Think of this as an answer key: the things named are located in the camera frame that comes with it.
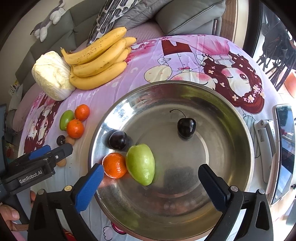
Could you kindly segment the person left hand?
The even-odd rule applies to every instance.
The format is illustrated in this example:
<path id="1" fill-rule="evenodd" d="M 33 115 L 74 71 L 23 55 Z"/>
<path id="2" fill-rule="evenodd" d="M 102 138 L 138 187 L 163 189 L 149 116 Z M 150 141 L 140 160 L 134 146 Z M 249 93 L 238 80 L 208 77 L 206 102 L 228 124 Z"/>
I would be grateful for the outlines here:
<path id="1" fill-rule="evenodd" d="M 12 207 L 1 203 L 1 217 L 10 231 L 26 231 L 29 225 L 19 225 L 16 221 L 19 220 L 19 213 Z"/>

